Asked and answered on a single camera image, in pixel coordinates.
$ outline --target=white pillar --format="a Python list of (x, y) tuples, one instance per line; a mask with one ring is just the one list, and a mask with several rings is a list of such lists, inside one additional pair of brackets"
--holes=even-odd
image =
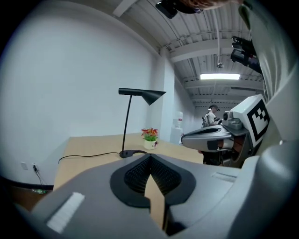
[(169, 141), (173, 120), (174, 67), (169, 59), (169, 51), (166, 48), (161, 49), (160, 55), (151, 89), (165, 91), (166, 93), (150, 106), (148, 126), (157, 128), (159, 130), (159, 138)]

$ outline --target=black desk lamp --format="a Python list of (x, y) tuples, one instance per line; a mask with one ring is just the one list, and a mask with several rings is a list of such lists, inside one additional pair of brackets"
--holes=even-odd
[(125, 131), (123, 133), (122, 150), (120, 152), (120, 157), (128, 158), (128, 157), (133, 156), (133, 154), (135, 154), (135, 153), (147, 154), (147, 152), (142, 151), (142, 150), (124, 150), (126, 130), (127, 130), (127, 122), (128, 122), (129, 110), (130, 110), (130, 105), (131, 105), (131, 99), (132, 99), (133, 95), (142, 96), (142, 98), (146, 101), (146, 103), (151, 105), (157, 99), (159, 99), (161, 96), (163, 96), (166, 92), (164, 92), (164, 91), (148, 91), (148, 90), (139, 90), (139, 89), (119, 88), (118, 93), (120, 95), (129, 95), (130, 96), (128, 111), (127, 111), (127, 117), (126, 117), (126, 123), (125, 123)]

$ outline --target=lamp arm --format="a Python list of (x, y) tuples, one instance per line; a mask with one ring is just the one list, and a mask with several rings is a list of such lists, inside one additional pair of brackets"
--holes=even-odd
[(129, 116), (129, 111), (130, 111), (130, 106), (131, 106), (131, 100), (132, 100), (132, 95), (130, 95), (128, 111), (127, 111), (127, 117), (126, 117), (126, 123), (125, 123), (125, 131), (123, 133), (122, 149), (121, 149), (122, 153), (123, 153), (123, 150), (125, 148), (126, 130), (127, 130), (127, 123), (128, 123), (128, 116)]

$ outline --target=potted plant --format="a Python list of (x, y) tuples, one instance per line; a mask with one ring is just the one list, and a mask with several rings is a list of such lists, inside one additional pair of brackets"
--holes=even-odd
[(158, 142), (158, 130), (157, 129), (142, 129), (142, 135), (144, 138), (144, 147), (148, 150), (157, 148)]

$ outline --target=lamp base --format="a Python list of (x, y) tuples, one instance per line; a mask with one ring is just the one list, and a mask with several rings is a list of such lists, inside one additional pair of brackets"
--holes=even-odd
[(147, 152), (145, 151), (142, 151), (142, 150), (124, 150), (124, 151), (121, 151), (120, 152), (120, 157), (121, 158), (128, 158), (128, 157), (132, 157), (133, 154), (136, 154), (136, 153), (144, 153), (144, 154), (147, 154)]

